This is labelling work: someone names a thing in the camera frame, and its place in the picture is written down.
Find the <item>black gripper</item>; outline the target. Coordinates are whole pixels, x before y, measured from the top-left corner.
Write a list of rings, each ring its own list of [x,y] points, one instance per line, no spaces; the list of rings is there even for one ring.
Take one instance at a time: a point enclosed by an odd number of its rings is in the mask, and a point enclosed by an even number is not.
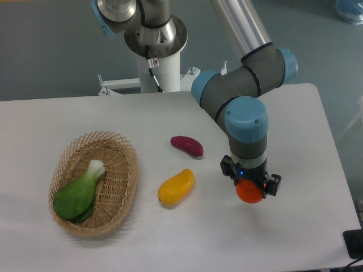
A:
[[[243,167],[241,162],[235,162],[228,155],[225,155],[220,162],[221,170],[224,176],[230,177],[234,186],[242,180],[252,181],[256,187],[263,188],[263,198],[276,196],[282,177],[277,174],[269,175],[267,173],[267,159],[265,158],[261,164],[253,168]]]

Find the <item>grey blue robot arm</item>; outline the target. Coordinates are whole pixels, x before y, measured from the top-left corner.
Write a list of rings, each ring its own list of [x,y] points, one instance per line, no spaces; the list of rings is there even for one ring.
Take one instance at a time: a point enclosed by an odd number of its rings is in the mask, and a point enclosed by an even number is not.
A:
[[[241,66],[181,75],[180,52],[188,34],[169,1],[91,2],[106,35],[124,33],[143,93],[191,91],[228,137],[230,154],[221,161],[222,173],[233,180],[242,201],[257,203],[275,196],[281,182],[267,172],[268,116],[259,98],[293,79],[297,61],[289,49],[275,48],[251,1],[213,1],[212,6]]]

